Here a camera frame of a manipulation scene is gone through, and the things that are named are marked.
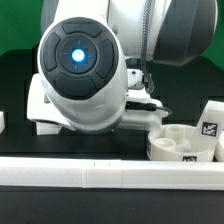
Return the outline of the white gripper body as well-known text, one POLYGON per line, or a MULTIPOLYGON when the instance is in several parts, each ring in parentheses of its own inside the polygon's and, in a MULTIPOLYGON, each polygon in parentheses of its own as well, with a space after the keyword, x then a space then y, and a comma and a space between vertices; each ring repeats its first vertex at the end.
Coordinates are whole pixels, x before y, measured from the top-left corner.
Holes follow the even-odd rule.
POLYGON ((97 107, 99 114, 93 116, 90 113, 90 106, 87 105, 84 113, 91 121, 90 124, 85 124, 83 120, 70 121, 47 97, 40 75, 34 74, 28 94, 27 118, 35 123, 56 124, 61 128, 79 132, 110 132, 116 127, 150 131, 159 130, 162 119, 169 114, 160 101, 151 99, 144 90, 130 90, 128 101, 131 104, 149 106, 149 111, 126 109, 120 116, 117 114, 109 116, 106 104, 102 104, 97 107))

